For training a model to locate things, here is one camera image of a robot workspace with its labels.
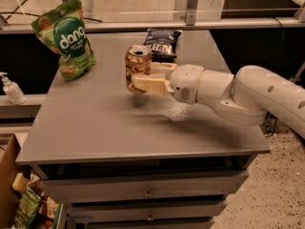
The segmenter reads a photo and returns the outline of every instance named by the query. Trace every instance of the gray tabletop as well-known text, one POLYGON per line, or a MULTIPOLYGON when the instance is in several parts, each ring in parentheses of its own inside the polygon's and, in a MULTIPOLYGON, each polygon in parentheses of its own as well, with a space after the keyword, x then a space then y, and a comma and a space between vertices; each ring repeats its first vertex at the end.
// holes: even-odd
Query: gray tabletop
MULTIPOLYGON (((72 82, 56 75, 17 158, 20 164, 165 157, 231 156, 269 151, 260 128, 218 117, 203 105, 131 94, 125 54, 145 32, 88 35, 97 64, 72 82)), ((183 31, 176 63, 228 72, 208 31, 183 31)))

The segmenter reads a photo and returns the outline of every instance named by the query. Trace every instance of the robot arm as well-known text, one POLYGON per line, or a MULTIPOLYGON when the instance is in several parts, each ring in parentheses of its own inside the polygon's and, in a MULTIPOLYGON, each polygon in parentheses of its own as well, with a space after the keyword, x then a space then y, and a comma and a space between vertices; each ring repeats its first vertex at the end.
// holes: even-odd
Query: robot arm
POLYGON ((269 112, 305 138, 305 90, 275 73, 258 66, 243 67, 236 76, 195 65, 152 68, 150 75, 132 77, 134 87, 207 105, 217 115, 245 126, 262 124, 269 112))

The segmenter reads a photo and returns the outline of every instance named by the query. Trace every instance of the chip bag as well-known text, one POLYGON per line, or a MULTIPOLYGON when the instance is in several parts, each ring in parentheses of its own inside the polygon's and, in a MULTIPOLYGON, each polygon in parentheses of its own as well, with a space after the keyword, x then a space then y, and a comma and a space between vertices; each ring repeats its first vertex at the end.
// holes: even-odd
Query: chip bag
POLYGON ((143 45, 152 50, 154 59, 176 58, 175 46, 181 31, 148 29, 143 45))
POLYGON ((27 187, 20 199, 12 228, 31 228, 32 222, 37 215, 40 202, 41 198, 30 187, 27 187))
POLYGON ((95 64, 94 53, 85 34, 80 0, 69 0, 31 23, 37 38, 60 54, 59 72, 74 80, 95 64))

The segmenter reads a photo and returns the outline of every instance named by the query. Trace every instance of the soap dispenser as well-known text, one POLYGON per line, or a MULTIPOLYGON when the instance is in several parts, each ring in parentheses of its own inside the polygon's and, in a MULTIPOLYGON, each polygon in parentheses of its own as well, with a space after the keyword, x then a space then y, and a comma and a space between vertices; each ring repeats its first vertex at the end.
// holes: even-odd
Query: soap dispenser
POLYGON ((15 104, 22 104, 26 101, 26 97, 17 83, 10 81, 5 75, 7 73, 0 73, 3 82, 3 91, 8 96, 10 101, 15 104))

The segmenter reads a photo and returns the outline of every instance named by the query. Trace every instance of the aluminum can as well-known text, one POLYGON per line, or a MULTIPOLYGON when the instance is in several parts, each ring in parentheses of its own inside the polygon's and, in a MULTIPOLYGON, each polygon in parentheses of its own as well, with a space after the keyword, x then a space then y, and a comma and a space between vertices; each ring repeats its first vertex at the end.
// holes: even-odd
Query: aluminum can
POLYGON ((145 91, 137 89, 132 84, 132 76, 150 74, 152 64, 152 51, 144 45, 132 45, 126 52, 126 84, 127 89, 133 94, 143 94, 145 91))

